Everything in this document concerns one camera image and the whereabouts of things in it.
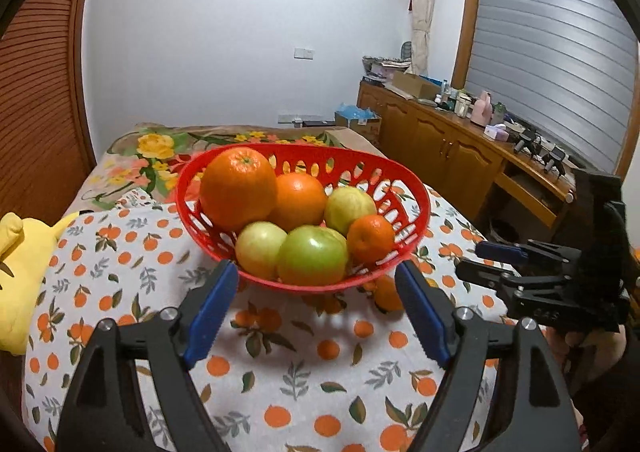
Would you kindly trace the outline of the person right hand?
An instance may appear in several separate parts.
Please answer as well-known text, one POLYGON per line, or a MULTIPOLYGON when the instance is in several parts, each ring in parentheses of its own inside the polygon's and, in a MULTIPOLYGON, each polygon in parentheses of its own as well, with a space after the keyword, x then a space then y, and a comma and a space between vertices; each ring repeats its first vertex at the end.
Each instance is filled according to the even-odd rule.
POLYGON ((613 368, 622 359, 627 347, 623 325, 616 332, 598 330, 589 334, 562 333, 548 328, 546 339, 562 372, 582 368, 584 382, 591 382, 613 368))

